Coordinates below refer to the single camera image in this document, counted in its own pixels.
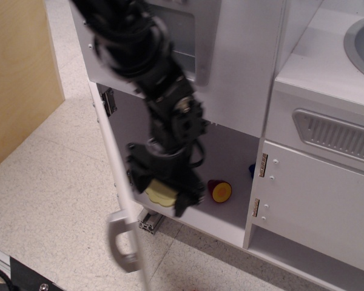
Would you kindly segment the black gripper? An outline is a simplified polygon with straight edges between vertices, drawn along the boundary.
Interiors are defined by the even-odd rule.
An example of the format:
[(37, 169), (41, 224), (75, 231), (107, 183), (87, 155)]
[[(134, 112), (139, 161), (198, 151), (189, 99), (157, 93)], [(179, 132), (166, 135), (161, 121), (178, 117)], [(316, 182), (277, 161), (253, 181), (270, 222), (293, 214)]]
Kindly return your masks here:
[(194, 142), (175, 153), (163, 153), (158, 144), (127, 145), (127, 162), (131, 180), (138, 193), (143, 193), (153, 179), (177, 191), (174, 216), (182, 217), (190, 206), (204, 200), (205, 185), (195, 172), (203, 164), (205, 152), (200, 142)]

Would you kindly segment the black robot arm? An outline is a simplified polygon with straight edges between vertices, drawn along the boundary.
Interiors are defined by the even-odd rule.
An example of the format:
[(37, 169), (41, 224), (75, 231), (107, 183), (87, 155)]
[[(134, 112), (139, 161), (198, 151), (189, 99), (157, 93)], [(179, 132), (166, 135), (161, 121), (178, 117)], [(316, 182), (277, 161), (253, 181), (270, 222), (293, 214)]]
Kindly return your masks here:
[(144, 96), (150, 115), (150, 138), (128, 145), (133, 184), (143, 192), (153, 180), (176, 191), (175, 215), (202, 202), (205, 186), (191, 161), (204, 152), (206, 133), (201, 103), (172, 54), (164, 22), (145, 1), (75, 1), (93, 33), (96, 56), (120, 79)]

